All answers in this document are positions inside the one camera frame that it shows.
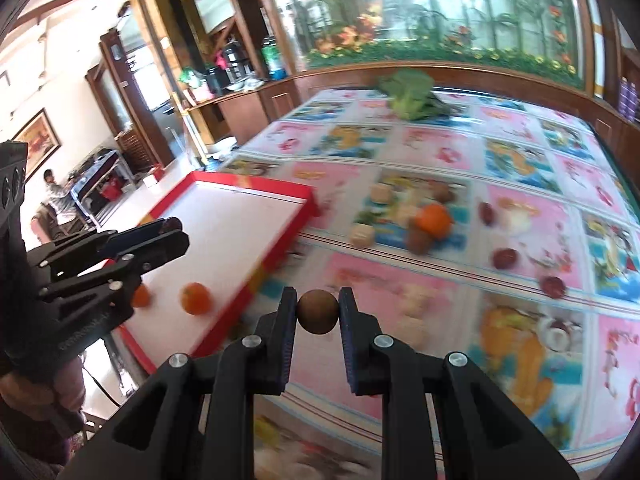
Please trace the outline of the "operator left hand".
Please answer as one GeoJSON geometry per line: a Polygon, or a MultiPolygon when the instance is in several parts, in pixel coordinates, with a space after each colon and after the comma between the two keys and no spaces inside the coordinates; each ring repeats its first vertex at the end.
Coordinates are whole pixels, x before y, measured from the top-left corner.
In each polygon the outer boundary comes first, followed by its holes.
{"type": "Polygon", "coordinates": [[[44,382],[1,359],[1,427],[13,440],[68,440],[82,425],[78,412],[85,395],[79,356],[44,382]]]}

